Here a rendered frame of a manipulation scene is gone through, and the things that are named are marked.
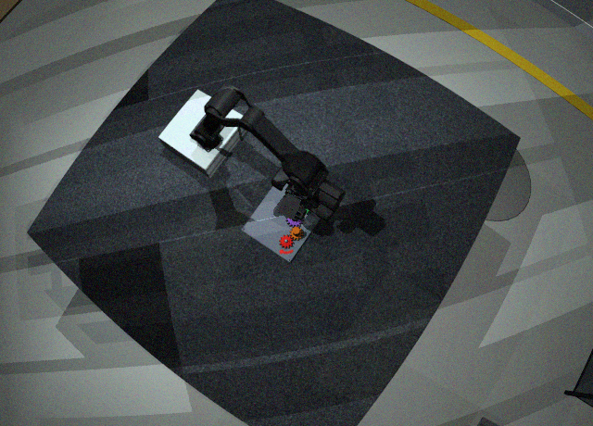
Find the purple gear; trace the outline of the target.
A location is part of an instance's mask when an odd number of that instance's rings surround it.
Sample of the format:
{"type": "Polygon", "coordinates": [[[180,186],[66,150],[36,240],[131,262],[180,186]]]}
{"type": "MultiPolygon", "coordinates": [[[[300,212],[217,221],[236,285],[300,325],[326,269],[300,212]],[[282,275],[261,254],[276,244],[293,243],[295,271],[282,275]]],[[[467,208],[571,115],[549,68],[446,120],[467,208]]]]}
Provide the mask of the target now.
{"type": "Polygon", "coordinates": [[[297,227],[297,225],[300,227],[300,224],[303,224],[303,222],[302,222],[302,221],[304,221],[304,220],[298,220],[298,221],[295,221],[295,220],[293,220],[293,219],[288,219],[288,218],[287,218],[285,221],[288,221],[288,222],[287,222],[287,224],[289,224],[289,223],[290,223],[289,227],[291,227],[291,226],[293,225],[293,228],[294,228],[295,226],[297,227]]]}

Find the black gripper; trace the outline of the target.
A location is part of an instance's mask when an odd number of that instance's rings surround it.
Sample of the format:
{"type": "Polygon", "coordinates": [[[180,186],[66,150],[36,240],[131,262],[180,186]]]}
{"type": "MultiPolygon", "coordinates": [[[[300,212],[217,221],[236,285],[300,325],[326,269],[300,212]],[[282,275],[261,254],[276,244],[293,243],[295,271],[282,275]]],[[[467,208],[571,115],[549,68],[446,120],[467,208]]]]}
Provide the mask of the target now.
{"type": "Polygon", "coordinates": [[[272,177],[271,185],[277,188],[278,190],[282,191],[286,184],[289,185],[286,187],[285,191],[289,189],[295,196],[301,196],[305,200],[308,200],[306,202],[305,208],[310,212],[316,211],[315,214],[324,221],[329,221],[332,215],[336,212],[336,210],[332,211],[328,207],[322,205],[321,203],[307,196],[306,194],[298,193],[294,188],[294,184],[289,181],[289,177],[283,172],[283,168],[280,167],[278,171],[275,173],[275,175],[272,177]]]}

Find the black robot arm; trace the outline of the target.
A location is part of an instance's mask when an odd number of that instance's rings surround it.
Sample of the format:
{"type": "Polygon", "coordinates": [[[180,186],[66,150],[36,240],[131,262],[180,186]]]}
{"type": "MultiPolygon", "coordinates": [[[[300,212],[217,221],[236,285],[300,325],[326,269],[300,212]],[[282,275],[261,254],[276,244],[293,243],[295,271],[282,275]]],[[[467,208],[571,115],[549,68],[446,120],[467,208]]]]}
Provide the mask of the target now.
{"type": "MultiPolygon", "coordinates": [[[[245,92],[233,85],[223,84],[207,101],[204,112],[206,115],[189,135],[208,153],[224,139],[220,135],[224,127],[245,129],[281,161],[283,172],[298,193],[306,194],[332,211],[338,208],[346,191],[326,180],[329,174],[326,165],[309,152],[298,150],[264,116],[265,113],[258,106],[250,103],[245,92]],[[246,100],[249,107],[247,112],[240,119],[226,118],[240,99],[246,100]]],[[[278,212],[295,221],[303,220],[307,213],[304,206],[307,201],[301,196],[295,196],[288,189],[278,212]]]]}

